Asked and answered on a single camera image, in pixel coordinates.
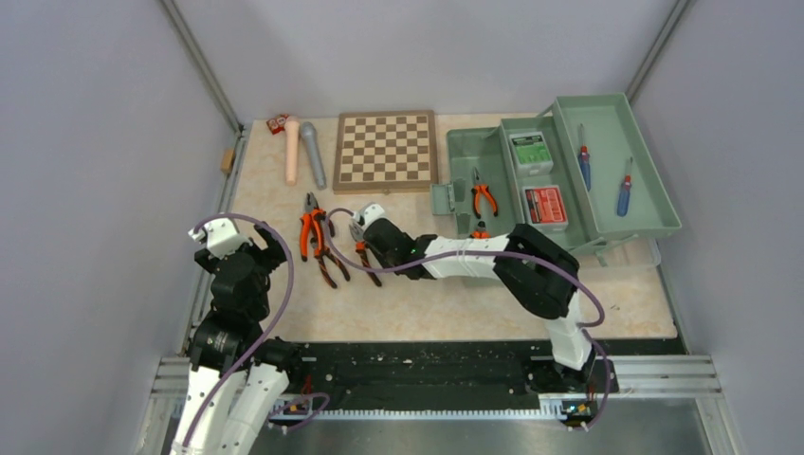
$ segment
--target black base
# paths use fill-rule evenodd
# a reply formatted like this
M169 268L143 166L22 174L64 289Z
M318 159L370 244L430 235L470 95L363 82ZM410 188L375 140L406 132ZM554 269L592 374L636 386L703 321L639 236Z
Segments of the black base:
M679 338L599 342L609 355L685 354ZM538 392L585 392L585 384L557 375L567 372L557 370L550 353L547 340L309 343L288 391L299 392L310 376L313 391L331 395L330 410L537 409ZM602 361L589 377L600 394Z

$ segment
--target beige cylinder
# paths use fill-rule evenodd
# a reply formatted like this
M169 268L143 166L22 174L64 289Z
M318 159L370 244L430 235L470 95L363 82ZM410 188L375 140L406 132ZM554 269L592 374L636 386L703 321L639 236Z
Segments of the beige cylinder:
M284 132L287 135L285 148L284 182L287 186L296 185L299 174L299 119L290 116L284 123Z

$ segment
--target pliers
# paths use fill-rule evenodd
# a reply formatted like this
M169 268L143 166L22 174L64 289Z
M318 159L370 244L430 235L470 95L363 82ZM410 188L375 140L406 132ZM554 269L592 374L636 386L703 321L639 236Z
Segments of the pliers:
M364 267L371 267L371 263L369 263L369 252L366 249L366 241L363 240L363 231L360 229L355 229L350 226L350 232L352 232L352 238L355 239L355 252L357 256L360 257L360 263L363 264ZM372 282L377 287L382 287L382 282L373 272L366 272L369 274L369 278L372 279Z
M485 230L485 221L479 221L478 226L475 228L475 231L472 232L469 237L473 239L487 239L490 236L488 232Z
M472 187L472 194L474 194L474 203L472 204L472 209L475 212L475 216L478 219L481 218L480 216L480 196L485 196L485 199L491 205L491 209L494 211L494 216L498 215L497 212L497 201L494 200L494 196L491 195L491 192L488 190L488 185L483 183L483 180L480 178L480 172L478 172L477 168L472 169L472 177L474 178L474 186Z
M319 262L321 275L323 275L324 280L330 285L330 287L333 289L338 289L338 285L335 283L335 281L333 281L332 277L330 277L329 271L327 271L324 258L328 258L338 266L340 272L343 274L343 278L347 282L351 279L351 277L349 276L349 271L346 270L346 266L340 261L340 259L332 254L329 246L327 246L326 242L324 241L323 227L321 226L324 220L326 220L326 212L319 207L319 201L316 200L316 196L312 192L307 193L304 196L304 215L301 216L301 235L299 236L301 260L305 262L307 261L307 237L310 235L310 230L312 229L313 238L310 239L310 245L312 245L315 249L313 254L316 260ZM332 222L329 222L328 225L330 236L335 235L335 226L333 226Z

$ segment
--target gray wall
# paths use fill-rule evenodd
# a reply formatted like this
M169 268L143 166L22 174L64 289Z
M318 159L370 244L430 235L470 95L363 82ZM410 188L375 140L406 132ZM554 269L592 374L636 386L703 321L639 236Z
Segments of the gray wall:
M156 1L0 16L0 441L130 453L231 136Z
M635 103L685 222L661 248L687 341L757 454L804 452L802 22L799 0L698 2Z
M179 0L242 118L534 112L622 91L674 0Z

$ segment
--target toolbox latch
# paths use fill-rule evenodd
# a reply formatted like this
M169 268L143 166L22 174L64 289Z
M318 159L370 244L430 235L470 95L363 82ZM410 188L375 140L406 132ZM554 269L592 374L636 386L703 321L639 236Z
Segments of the toolbox latch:
M455 213L455 187L452 182L430 185L429 201L433 215Z

